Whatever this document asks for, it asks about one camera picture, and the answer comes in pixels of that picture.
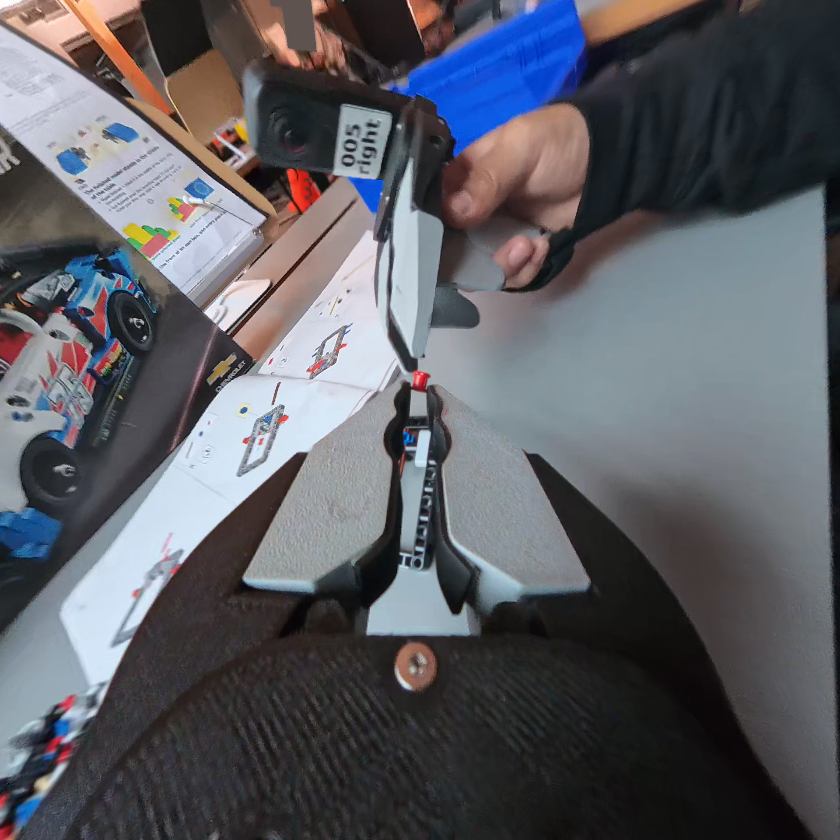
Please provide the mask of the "person's right hand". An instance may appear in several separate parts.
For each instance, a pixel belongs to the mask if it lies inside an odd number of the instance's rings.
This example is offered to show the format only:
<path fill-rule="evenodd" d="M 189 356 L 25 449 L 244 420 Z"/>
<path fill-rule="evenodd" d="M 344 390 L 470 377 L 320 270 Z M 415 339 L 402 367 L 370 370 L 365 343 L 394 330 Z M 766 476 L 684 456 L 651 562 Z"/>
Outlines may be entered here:
<path fill-rule="evenodd" d="M 590 157 L 583 114 L 568 102 L 522 114 L 489 132 L 448 163 L 443 214 L 468 229 L 501 214 L 542 230 L 515 235 L 496 251 L 506 290 L 536 280 L 549 236 L 571 229 L 581 204 Z"/>

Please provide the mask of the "pile of loose lego pieces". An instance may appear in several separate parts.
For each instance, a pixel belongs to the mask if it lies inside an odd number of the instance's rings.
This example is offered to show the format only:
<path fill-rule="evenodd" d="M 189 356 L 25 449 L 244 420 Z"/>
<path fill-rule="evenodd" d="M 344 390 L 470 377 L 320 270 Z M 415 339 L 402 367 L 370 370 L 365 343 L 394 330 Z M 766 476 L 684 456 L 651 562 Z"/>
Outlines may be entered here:
<path fill-rule="evenodd" d="M 57 783 L 98 714 L 109 682 L 98 682 L 56 703 L 9 741 L 1 779 L 1 838 L 18 838 Z"/>

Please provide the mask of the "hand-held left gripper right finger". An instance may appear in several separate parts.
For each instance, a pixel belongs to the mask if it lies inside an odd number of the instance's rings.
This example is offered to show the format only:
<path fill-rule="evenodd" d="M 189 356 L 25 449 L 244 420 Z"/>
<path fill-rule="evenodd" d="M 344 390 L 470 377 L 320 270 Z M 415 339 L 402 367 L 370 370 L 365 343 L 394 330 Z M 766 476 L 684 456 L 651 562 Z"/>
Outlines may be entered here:
<path fill-rule="evenodd" d="M 448 607 L 577 596 L 591 579 L 523 450 L 439 385 L 427 389 L 436 461 L 434 555 Z"/>

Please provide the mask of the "printed instruction sheet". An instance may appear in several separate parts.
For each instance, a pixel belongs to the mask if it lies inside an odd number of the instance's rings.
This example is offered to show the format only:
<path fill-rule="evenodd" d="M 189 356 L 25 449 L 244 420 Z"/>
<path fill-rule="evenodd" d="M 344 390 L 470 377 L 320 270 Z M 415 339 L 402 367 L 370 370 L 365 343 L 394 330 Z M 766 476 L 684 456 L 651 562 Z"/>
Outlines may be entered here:
<path fill-rule="evenodd" d="M 195 302 L 256 257 L 266 216 L 125 100 L 2 24 L 1 123 Z"/>

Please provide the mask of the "black lego car box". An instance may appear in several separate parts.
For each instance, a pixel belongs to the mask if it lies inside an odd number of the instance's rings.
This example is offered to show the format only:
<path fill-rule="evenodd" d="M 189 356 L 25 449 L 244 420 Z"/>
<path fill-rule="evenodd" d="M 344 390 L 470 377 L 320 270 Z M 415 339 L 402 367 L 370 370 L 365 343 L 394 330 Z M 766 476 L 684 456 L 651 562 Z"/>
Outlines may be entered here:
<path fill-rule="evenodd" d="M 252 358 L 2 132 L 1 629 Z"/>

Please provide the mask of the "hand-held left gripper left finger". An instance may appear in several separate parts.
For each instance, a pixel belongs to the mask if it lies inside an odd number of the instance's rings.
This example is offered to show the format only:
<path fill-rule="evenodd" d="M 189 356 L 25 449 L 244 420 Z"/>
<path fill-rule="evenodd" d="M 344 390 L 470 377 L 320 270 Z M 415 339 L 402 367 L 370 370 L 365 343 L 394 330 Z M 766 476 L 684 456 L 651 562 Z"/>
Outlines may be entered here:
<path fill-rule="evenodd" d="M 393 384 L 318 441 L 243 581 L 273 592 L 385 592 L 403 522 L 407 385 Z"/>

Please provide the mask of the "blue plastic bin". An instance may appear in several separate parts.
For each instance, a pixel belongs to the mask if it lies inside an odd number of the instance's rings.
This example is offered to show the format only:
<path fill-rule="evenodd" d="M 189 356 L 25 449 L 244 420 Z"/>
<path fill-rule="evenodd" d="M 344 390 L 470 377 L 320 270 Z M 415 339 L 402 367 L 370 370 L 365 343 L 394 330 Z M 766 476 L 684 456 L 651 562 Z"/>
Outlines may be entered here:
<path fill-rule="evenodd" d="M 433 102 L 459 154 L 525 112 L 572 93 L 586 67 L 572 1 L 550 1 L 411 70 L 389 88 Z"/>

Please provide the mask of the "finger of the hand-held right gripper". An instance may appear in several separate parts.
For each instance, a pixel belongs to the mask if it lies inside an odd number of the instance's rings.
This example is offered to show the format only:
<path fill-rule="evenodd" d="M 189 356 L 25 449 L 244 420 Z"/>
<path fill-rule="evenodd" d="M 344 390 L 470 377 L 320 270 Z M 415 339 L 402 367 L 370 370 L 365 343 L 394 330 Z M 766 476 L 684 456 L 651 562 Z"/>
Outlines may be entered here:
<path fill-rule="evenodd" d="M 384 241 L 384 331 L 403 373 L 424 357 L 434 309 L 444 224 L 414 201 L 417 168 L 406 161 Z"/>
<path fill-rule="evenodd" d="M 374 271 L 374 298 L 382 330 L 392 347 L 402 372 L 414 373 L 415 360 L 410 355 L 405 340 L 395 325 L 391 309 L 394 210 L 395 199 L 390 193 L 383 193 L 374 221 L 374 241 L 377 244 Z"/>

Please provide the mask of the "lego instruction booklet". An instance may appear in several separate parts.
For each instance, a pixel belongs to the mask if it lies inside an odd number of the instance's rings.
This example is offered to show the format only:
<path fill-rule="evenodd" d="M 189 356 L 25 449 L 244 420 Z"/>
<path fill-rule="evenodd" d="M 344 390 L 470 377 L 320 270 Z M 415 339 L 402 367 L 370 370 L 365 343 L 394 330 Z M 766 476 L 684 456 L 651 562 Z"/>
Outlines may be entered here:
<path fill-rule="evenodd" d="M 89 685 L 110 681 L 151 604 L 210 531 L 398 377 L 375 306 L 376 254 L 364 233 L 267 362 L 214 398 L 65 600 L 59 616 Z"/>

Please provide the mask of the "person's right forearm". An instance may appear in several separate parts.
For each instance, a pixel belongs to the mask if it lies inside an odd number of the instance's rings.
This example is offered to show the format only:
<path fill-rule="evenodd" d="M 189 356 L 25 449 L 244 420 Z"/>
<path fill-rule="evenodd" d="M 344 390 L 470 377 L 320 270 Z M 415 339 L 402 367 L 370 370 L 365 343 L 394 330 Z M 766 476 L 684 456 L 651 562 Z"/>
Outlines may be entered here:
<path fill-rule="evenodd" d="M 637 210 L 745 212 L 839 173 L 839 2 L 762 2 L 581 88 L 578 237 Z"/>

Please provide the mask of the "black lego frame assembly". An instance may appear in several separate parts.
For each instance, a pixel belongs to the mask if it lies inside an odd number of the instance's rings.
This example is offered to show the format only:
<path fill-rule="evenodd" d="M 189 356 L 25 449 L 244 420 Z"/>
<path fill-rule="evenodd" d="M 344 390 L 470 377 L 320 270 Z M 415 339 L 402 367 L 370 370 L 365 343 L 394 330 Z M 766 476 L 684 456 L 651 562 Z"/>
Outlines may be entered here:
<path fill-rule="evenodd" d="M 402 519 L 398 571 L 412 582 L 428 582 L 435 572 L 440 475 L 448 441 L 437 404 L 428 393 L 411 386 L 398 461 Z"/>

